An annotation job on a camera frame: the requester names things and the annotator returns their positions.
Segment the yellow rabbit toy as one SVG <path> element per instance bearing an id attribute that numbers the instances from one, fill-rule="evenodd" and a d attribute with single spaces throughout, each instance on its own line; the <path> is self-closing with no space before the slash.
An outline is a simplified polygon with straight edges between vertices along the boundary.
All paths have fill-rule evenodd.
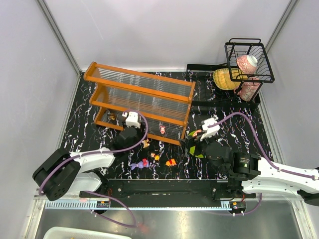
<path id="1" fill-rule="evenodd" d="M 149 139 L 143 140 L 143 148 L 148 148 L 150 145 Z"/>

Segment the yellow bear toy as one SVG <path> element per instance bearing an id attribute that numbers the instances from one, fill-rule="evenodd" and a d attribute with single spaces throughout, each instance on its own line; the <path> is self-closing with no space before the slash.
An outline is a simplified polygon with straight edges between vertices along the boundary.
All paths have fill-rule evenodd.
<path id="1" fill-rule="evenodd" d="M 165 163 L 166 166 L 171 167 L 171 166 L 176 166 L 176 161 L 175 159 L 170 159 Z"/>

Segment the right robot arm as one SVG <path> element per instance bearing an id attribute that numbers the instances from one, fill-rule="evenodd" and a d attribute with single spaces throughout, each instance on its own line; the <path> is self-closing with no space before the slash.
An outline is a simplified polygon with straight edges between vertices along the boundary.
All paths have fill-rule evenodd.
<path id="1" fill-rule="evenodd" d="M 319 170 L 275 163 L 251 153 L 235 152 L 229 146 L 211 141 L 203 132 L 189 135 L 185 148 L 202 155 L 218 173 L 225 174 L 233 186 L 245 194 L 278 194 L 319 204 Z"/>

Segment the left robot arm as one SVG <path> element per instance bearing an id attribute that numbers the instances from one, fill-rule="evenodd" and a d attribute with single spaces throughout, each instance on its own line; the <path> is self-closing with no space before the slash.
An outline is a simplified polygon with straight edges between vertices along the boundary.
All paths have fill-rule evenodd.
<path id="1" fill-rule="evenodd" d="M 65 148 L 55 150 L 33 173 L 39 186 L 38 193 L 50 201 L 56 201 L 66 193 L 96 191 L 102 184 L 92 170 L 110 167 L 115 159 L 139 146 L 147 137 L 148 127 L 126 126 L 113 139 L 110 147 L 98 150 L 69 152 Z"/>

